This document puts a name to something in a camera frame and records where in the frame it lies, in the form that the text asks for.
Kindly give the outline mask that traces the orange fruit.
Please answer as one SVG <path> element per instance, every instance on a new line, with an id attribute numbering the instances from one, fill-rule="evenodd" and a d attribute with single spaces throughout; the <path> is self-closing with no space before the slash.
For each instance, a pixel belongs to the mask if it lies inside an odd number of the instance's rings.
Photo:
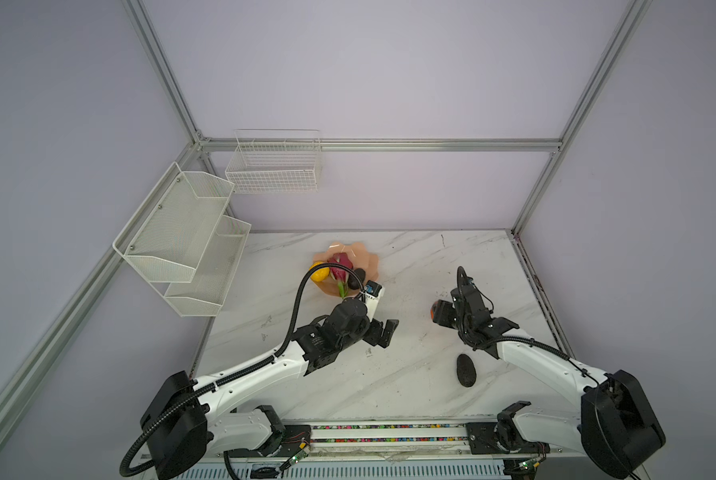
<path id="1" fill-rule="evenodd" d="M 436 324 L 439 324 L 440 321 L 444 318 L 444 304 L 444 300 L 437 300 L 430 308 L 431 320 Z"/>

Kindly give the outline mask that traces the magenta dragon fruit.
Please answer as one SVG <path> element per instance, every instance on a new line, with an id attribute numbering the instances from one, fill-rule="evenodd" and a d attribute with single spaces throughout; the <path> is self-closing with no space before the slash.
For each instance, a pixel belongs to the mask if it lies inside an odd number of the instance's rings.
<path id="1" fill-rule="evenodd" d="M 328 262 L 343 266 L 343 268 L 331 267 L 330 275 L 336 281 L 339 296 L 344 299 L 348 296 L 350 290 L 349 281 L 351 279 L 351 275 L 346 271 L 346 269 L 352 270 L 353 263 L 348 254 L 345 252 L 334 254 L 329 258 Z"/>

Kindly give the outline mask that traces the yellow lemon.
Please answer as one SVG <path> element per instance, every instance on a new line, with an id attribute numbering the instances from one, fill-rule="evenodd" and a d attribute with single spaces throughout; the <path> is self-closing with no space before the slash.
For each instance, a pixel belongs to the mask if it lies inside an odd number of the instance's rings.
<path id="1" fill-rule="evenodd" d="M 328 266 L 324 267 L 324 262 L 314 262 L 312 267 L 315 268 L 316 266 L 318 266 L 318 269 L 314 270 L 310 275 L 312 282 L 321 283 L 331 276 L 331 269 Z"/>

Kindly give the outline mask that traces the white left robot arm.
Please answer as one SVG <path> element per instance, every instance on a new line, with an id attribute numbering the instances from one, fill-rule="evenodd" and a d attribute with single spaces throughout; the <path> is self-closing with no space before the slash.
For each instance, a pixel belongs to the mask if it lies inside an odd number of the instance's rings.
<path id="1" fill-rule="evenodd" d="M 276 384 L 334 363 L 359 342 L 388 347 L 399 322 L 375 319 L 383 293 L 376 281 L 361 280 L 357 294 L 343 299 L 331 313 L 302 327 L 292 318 L 276 349 L 198 378 L 186 371 L 169 376 L 140 419 L 141 433 L 120 462 L 120 476 L 153 469 L 158 478 L 172 479 L 211 449 L 258 456 L 276 452 L 285 428 L 271 406 L 261 405 L 225 426 L 219 420 Z"/>

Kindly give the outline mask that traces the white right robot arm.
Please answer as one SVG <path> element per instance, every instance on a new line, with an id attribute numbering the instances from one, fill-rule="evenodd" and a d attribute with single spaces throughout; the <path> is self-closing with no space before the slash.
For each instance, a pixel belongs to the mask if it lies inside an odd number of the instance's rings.
<path id="1" fill-rule="evenodd" d="M 531 337 L 494 314 L 493 302 L 463 267 L 448 301 L 431 310 L 474 351 L 483 351 L 530 374 L 565 398 L 572 411 L 552 413 L 516 401 L 497 416 L 495 446 L 517 453 L 534 444 L 541 455 L 555 445 L 581 452 L 615 479 L 634 479 L 637 469 L 665 446 L 666 436 L 640 382 L 630 373 L 608 373 Z"/>

